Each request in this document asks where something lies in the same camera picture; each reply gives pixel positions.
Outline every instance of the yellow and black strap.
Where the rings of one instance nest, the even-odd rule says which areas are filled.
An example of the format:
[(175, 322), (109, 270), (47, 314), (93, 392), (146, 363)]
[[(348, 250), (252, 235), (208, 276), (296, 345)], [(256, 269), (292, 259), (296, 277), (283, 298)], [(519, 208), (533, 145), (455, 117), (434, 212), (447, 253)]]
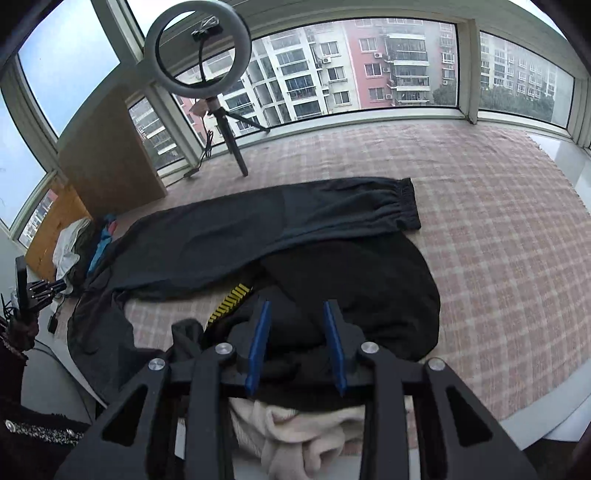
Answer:
[(222, 300), (221, 304), (215, 309), (210, 315), (208, 323), (212, 323), (218, 320), (224, 315), (234, 311), (250, 293), (251, 289), (241, 283), (237, 287), (234, 287), (232, 291), (226, 295), (226, 298)]

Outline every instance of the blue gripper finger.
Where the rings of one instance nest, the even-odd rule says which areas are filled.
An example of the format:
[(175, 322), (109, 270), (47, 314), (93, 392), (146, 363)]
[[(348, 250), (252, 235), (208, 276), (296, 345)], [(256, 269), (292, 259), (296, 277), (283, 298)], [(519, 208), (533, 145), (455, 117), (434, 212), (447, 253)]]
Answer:
[(343, 396), (347, 390), (347, 377), (345, 374), (345, 354), (340, 343), (339, 331), (336, 327), (335, 316), (330, 303), (324, 302), (324, 335), (329, 347), (330, 364), (333, 371), (335, 387)]
[(261, 316), (256, 323), (255, 334), (248, 353), (248, 375), (246, 376), (244, 387), (249, 395), (254, 395), (261, 379), (262, 361), (265, 358), (270, 329), (271, 302), (267, 300), (262, 306)]

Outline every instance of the plaid bedsheet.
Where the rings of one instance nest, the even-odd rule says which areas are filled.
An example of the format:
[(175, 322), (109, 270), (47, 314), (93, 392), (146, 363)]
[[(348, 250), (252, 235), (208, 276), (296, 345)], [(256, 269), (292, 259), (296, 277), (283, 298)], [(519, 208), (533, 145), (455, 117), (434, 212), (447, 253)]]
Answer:
[[(590, 356), (591, 218), (554, 162), (525, 132), (467, 122), (384, 122), (288, 137), (228, 155), (136, 219), (245, 190), (351, 176), (411, 177), (423, 225), (409, 238), (441, 294), (439, 344), (501, 420), (560, 385)], [(224, 286), (188, 301), (125, 306), (137, 346), (167, 348), (170, 325), (206, 323)], [(59, 335), (65, 337), (68, 309)]]

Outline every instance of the tripod leg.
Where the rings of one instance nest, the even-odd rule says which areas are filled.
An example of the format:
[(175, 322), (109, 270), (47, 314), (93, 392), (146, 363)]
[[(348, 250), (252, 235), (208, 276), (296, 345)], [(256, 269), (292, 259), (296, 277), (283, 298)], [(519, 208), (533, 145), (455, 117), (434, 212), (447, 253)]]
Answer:
[(234, 155), (234, 158), (236, 159), (236, 162), (238, 163), (238, 166), (240, 167), (240, 171), (242, 172), (242, 176), (248, 177), (248, 168), (246, 167), (246, 164), (244, 163), (244, 158), (242, 158), (242, 154), (240, 153), (240, 149), (238, 148), (238, 145), (236, 143), (236, 139), (234, 138), (232, 130), (230, 130), (230, 125), (228, 124), (228, 120), (226, 119), (226, 116), (224, 115), (223, 112), (219, 112), (219, 111), (214, 111), (213, 115), (217, 119), (217, 125), (220, 129), (220, 132), (222, 133), (222, 137), (224, 139), (224, 142), (226, 142), (226, 145), (228, 146), (228, 150), (230, 151), (230, 153), (232, 155)]
[(226, 111), (226, 115), (233, 118), (234, 120), (240, 120), (241, 122), (244, 122), (247, 125), (250, 125), (251, 127), (258, 128), (259, 130), (264, 130), (267, 133), (269, 133), (271, 131), (271, 129), (269, 127), (263, 127), (262, 125), (259, 125), (256, 122), (253, 122), (249, 118), (244, 118), (242, 115), (237, 115), (235, 113), (228, 112), (228, 111)]

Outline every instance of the tree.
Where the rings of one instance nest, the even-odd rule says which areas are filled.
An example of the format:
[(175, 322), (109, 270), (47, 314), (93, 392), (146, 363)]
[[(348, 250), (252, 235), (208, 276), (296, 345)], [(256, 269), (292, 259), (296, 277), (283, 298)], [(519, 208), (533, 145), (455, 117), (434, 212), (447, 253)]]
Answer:
[(497, 112), (517, 113), (518, 115), (551, 122), (554, 99), (546, 95), (542, 95), (540, 98), (532, 98), (522, 93), (513, 94), (512, 90), (494, 86), (491, 89), (481, 90), (480, 108)]
[(433, 92), (434, 105), (456, 106), (456, 81), (451, 80), (447, 85), (440, 85)]

